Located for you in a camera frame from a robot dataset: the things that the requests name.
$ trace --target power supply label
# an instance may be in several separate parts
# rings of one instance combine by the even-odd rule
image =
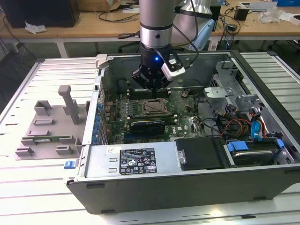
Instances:
[[[120,174],[157,173],[154,148],[120,150]]]

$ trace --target blue connector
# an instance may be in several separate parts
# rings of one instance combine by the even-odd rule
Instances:
[[[244,141],[230,142],[229,144],[227,144],[227,147],[228,147],[228,150],[230,152],[232,152],[232,151],[246,151],[246,150],[249,149],[246,142],[244,142]]]
[[[92,136],[92,142],[97,142],[97,141],[98,141],[97,137],[96,136]]]
[[[254,120],[251,126],[251,136],[253,138],[256,138],[259,141],[262,140],[262,138],[259,136],[260,129],[261,129],[261,124],[258,121]]]
[[[97,135],[97,134],[98,134],[98,129],[97,129],[97,128],[94,128],[94,129],[93,129],[93,134],[94,134],[94,135]]]
[[[65,170],[75,169],[75,168],[76,168],[75,161],[67,161],[67,162],[65,162],[65,165],[64,165],[64,169]]]
[[[280,150],[282,150],[285,147],[285,144],[283,143],[283,141],[281,139],[277,139],[276,140]]]
[[[98,103],[98,104],[97,104],[97,108],[98,108],[98,110],[102,110],[102,109],[103,109],[103,105],[100,104],[100,103]]]
[[[94,123],[94,129],[95,128],[99,128],[99,127],[100,127],[99,121],[95,121],[95,123]]]

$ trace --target white paper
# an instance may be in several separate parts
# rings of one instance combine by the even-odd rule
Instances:
[[[290,21],[290,19],[291,19],[294,15],[296,15],[296,14],[283,12],[283,13],[278,17],[278,19],[280,19],[280,20],[285,20],[285,21]]]
[[[36,33],[47,31],[46,27],[43,25],[36,26],[36,25],[29,24],[26,21],[25,21],[25,23],[26,23],[25,30],[29,31],[30,33],[36,34]]]

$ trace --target power cable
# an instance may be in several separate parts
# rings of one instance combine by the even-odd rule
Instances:
[[[6,16],[3,17],[3,23],[4,23],[4,26],[6,27],[6,29],[8,30],[8,32],[10,33],[10,35],[13,36],[14,39],[15,39],[17,42],[19,42],[19,43],[26,49],[26,51],[28,51],[28,53],[29,53],[30,55],[32,55],[32,57],[33,57],[34,59],[37,59],[36,56],[35,56],[31,51],[29,51],[29,50],[26,48],[26,46],[25,46],[19,39],[17,39],[17,38],[15,37],[15,35],[13,35],[13,33],[10,31],[9,27],[8,27],[7,24],[5,23],[5,19],[6,19]]]

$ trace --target circuit board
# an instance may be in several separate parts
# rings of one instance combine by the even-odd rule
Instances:
[[[122,94],[110,95],[105,103],[109,144],[168,142],[177,138],[206,136],[204,129],[199,126],[195,117],[194,95],[186,98],[182,98],[181,95],[182,90],[172,90],[169,98],[163,99],[164,101],[157,99],[129,100]],[[154,102],[152,106],[155,104],[155,107],[148,105],[150,101]],[[149,116],[146,115],[147,106],[152,113]],[[165,131],[161,135],[136,137],[127,130],[128,122],[135,120],[165,121]]]

